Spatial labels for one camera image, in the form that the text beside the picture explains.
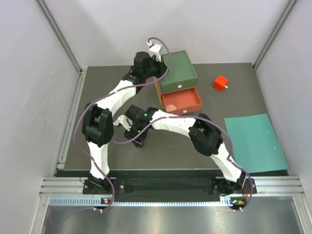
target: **red block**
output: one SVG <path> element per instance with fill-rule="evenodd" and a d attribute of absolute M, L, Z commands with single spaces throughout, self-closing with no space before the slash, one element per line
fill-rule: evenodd
<path fill-rule="evenodd" d="M 214 81 L 214 88 L 219 90 L 220 92 L 224 89 L 224 88 L 228 88 L 226 86 L 226 84 L 228 83 L 228 79 L 226 79 L 223 76 L 218 76 L 218 78 Z"/>

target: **gray floor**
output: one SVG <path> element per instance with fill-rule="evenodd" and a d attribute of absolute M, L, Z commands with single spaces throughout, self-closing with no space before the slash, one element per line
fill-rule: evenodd
<path fill-rule="evenodd" d="M 200 112 L 225 128 L 224 118 L 257 115 L 267 112 L 266 104 L 251 63 L 195 64 L 199 77 L 197 90 L 203 102 Z M 113 90 L 129 66 L 89 67 L 78 107 L 78 116 L 88 102 Z M 228 89 L 219 92 L 212 87 L 219 76 L 229 79 Z M 160 108 L 154 85 L 144 87 L 115 114 L 125 113 L 131 104 L 142 109 Z M 114 139 L 123 141 L 124 129 L 115 128 Z M 84 135 L 79 132 L 78 143 L 89 150 Z M 133 144 L 110 143 L 108 162 L 111 169 L 216 169 L 215 163 L 199 154 L 191 141 L 175 133 L 150 130 L 143 148 Z M 65 170 L 88 170 L 89 158 L 71 142 Z"/>
<path fill-rule="evenodd" d="M 49 207 L 59 225 L 80 207 Z M 102 215 L 77 213 L 42 234 L 303 234 L 291 197 L 253 198 L 243 213 L 228 207 L 112 207 Z"/>

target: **teal mat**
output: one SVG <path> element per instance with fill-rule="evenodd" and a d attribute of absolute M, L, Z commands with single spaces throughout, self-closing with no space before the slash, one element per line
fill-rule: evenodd
<path fill-rule="evenodd" d="M 224 121 L 239 166 L 249 173 L 288 169 L 267 114 L 225 118 Z"/>

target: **green drawer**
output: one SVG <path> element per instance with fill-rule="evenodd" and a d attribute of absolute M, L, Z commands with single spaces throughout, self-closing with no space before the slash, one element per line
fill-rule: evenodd
<path fill-rule="evenodd" d="M 168 55 L 163 55 L 168 65 Z M 198 76 L 186 51 L 171 53 L 171 67 L 168 74 L 159 82 L 163 94 L 196 87 Z"/>

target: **white wall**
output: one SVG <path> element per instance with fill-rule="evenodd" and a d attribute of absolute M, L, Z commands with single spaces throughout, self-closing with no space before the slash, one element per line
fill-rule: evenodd
<path fill-rule="evenodd" d="M 312 1 L 296 4 L 258 68 L 291 172 L 312 206 Z"/>
<path fill-rule="evenodd" d="M 0 3 L 0 233 L 28 233 L 78 74 L 34 0 Z"/>
<path fill-rule="evenodd" d="M 187 50 L 193 63 L 255 62 L 288 2 L 45 1 L 82 67 L 132 64 L 148 37 Z"/>

